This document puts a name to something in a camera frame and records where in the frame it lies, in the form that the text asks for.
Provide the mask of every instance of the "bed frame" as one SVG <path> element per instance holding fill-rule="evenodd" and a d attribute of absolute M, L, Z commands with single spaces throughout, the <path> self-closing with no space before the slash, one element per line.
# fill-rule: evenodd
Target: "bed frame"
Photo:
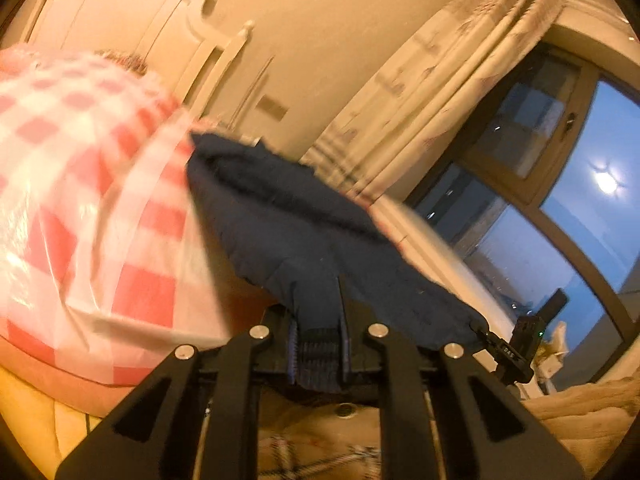
<path fill-rule="evenodd" d="M 204 22 L 216 0 L 37 0 L 21 41 L 135 52 L 199 118 L 254 23 L 226 36 Z"/>

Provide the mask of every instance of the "window frame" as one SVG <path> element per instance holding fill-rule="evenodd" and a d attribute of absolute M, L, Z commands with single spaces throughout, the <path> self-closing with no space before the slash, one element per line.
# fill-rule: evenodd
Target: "window frame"
<path fill-rule="evenodd" d="M 640 94 L 600 67 L 564 50 L 541 43 L 536 46 L 533 52 L 565 60 L 578 66 L 580 73 L 558 126 L 527 177 L 517 176 L 513 170 L 490 156 L 470 148 L 471 144 L 484 132 L 503 99 L 523 70 L 526 69 L 526 65 L 520 63 L 487 94 L 471 113 L 453 142 L 409 194 L 404 203 L 415 208 L 437 183 L 449 165 L 455 163 L 496 192 L 498 197 L 513 205 L 574 267 L 600 301 L 622 338 L 622 343 L 616 351 L 591 378 L 591 381 L 596 381 L 609 370 L 640 334 L 640 319 L 635 322 L 632 320 L 609 282 L 580 247 L 542 211 L 542 204 L 556 184 L 578 142 L 598 81 L 606 81 L 639 106 Z M 573 126 L 565 131 L 566 122 L 572 113 L 575 114 Z"/>

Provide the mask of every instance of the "dark blue cloth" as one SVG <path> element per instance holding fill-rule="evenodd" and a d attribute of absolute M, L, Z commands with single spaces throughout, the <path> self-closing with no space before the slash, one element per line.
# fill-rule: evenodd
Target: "dark blue cloth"
<path fill-rule="evenodd" d="M 238 276 L 290 308 L 300 332 L 338 328 L 338 275 L 348 293 L 425 348 L 478 351 L 484 317 L 407 264 L 369 215 L 311 170 L 214 134 L 194 135 L 187 164 L 204 225 Z"/>

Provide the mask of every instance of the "headboard panel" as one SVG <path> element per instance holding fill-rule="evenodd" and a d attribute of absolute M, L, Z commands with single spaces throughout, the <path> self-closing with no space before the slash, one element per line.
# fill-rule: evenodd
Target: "headboard panel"
<path fill-rule="evenodd" d="M 191 99 L 199 117 L 253 28 L 232 37 L 202 17 L 215 0 L 38 0 L 21 40 L 43 48 L 135 52 L 184 100 L 214 50 L 220 57 Z"/>

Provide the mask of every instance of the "curtain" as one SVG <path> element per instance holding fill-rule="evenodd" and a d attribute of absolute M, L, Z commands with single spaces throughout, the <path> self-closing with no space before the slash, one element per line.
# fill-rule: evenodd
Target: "curtain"
<path fill-rule="evenodd" d="M 328 125 L 301 162 L 372 203 L 425 153 L 435 161 L 480 99 L 535 46 L 561 0 L 452 0 Z"/>

